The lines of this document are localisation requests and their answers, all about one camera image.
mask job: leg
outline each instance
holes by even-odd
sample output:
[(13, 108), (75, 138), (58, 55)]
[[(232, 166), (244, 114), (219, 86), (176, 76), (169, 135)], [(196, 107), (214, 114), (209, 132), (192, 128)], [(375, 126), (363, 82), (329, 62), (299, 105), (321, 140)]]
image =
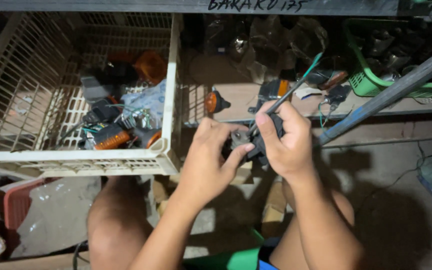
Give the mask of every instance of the leg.
[(125, 270), (153, 229), (144, 195), (131, 176), (110, 176), (88, 213), (91, 269)]
[[(291, 208), (296, 209), (294, 195), (286, 180), (283, 180), (283, 193)], [(348, 199), (334, 190), (331, 191), (331, 196), (347, 223), (354, 225), (353, 207)], [(309, 270), (303, 253), (297, 213), (294, 214), (283, 238), (269, 257), (269, 261), (280, 270)]]

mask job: green stool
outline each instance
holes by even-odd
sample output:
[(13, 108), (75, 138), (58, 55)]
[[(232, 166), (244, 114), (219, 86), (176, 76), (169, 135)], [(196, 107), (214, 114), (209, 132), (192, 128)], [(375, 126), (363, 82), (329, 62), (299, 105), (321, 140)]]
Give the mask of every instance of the green stool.
[[(262, 245), (264, 238), (254, 229), (251, 233), (260, 245)], [(258, 265), (258, 253), (258, 247), (233, 253), (225, 252), (211, 256), (186, 259), (184, 260), (184, 265), (202, 270), (255, 270)]]

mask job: wooden shelf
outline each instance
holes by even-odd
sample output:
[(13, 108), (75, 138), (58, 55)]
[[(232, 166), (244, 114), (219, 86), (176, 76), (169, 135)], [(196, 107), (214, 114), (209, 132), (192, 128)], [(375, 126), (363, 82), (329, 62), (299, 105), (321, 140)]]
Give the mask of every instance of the wooden shelf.
[[(189, 82), (185, 88), (183, 102), (183, 119), (187, 126), (196, 126), (206, 116), (203, 101), (212, 87), (231, 103), (231, 107), (210, 117), (220, 122), (250, 123), (254, 115), (248, 112), (248, 107), (255, 106), (260, 85), (250, 82), (249, 75), (239, 73), (225, 56), (188, 56), (186, 62), (185, 81)], [(346, 101), (332, 114), (331, 118), (343, 118), (371, 97), (361, 97), (351, 91)], [(292, 104), (298, 111), (308, 118), (319, 118), (318, 104), (323, 100), (322, 95), (313, 95), (304, 100), (296, 96)], [(329, 105), (321, 106), (324, 115), (329, 112)], [(431, 104), (420, 104), (412, 98), (404, 98), (391, 108), (385, 108), (376, 115), (423, 114), (432, 113)]]

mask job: green plastic basket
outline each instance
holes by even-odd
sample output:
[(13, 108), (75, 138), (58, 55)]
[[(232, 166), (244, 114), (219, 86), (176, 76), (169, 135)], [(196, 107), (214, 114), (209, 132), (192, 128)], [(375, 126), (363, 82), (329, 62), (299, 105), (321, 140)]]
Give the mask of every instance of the green plastic basket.
[[(360, 31), (372, 31), (374, 29), (404, 27), (407, 21), (391, 21), (391, 20), (372, 20), (372, 19), (347, 19), (343, 23), (343, 29), (346, 38), (349, 42), (349, 47), (356, 54), (357, 67), (353, 74), (348, 78), (349, 83), (353, 87), (354, 93), (362, 97), (374, 97), (381, 93), (394, 82), (383, 81), (376, 77), (368, 66), (368, 63), (363, 57), (360, 49), (356, 45), (356, 41), (350, 32), (350, 28), (358, 28)], [(407, 97), (411, 98), (432, 98), (432, 83), (427, 83), (422, 87), (415, 89)]]

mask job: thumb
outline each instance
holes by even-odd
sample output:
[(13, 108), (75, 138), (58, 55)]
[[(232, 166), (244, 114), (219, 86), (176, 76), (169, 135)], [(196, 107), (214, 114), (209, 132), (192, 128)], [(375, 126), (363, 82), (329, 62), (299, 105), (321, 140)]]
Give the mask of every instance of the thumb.
[(234, 148), (234, 150), (231, 151), (231, 154), (227, 157), (226, 162), (223, 164), (221, 169), (227, 173), (233, 174), (239, 167), (243, 157), (253, 149), (255, 149), (254, 144), (242, 144)]
[(262, 140), (266, 145), (266, 148), (277, 148), (281, 141), (279, 140), (276, 127), (269, 115), (265, 113), (256, 114), (256, 125), (261, 133)]

